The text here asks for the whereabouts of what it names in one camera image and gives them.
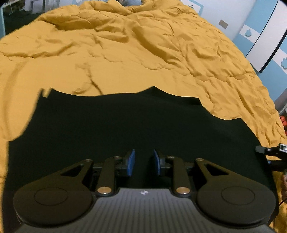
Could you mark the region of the person right hand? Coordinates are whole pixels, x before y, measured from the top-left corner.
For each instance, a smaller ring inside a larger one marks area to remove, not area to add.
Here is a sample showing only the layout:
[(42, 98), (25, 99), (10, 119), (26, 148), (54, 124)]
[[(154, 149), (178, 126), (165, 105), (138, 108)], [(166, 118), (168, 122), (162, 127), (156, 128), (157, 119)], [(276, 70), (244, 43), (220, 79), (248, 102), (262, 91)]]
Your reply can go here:
[(281, 195), (282, 195), (282, 200), (286, 200), (287, 198), (287, 177), (285, 174), (281, 176)]

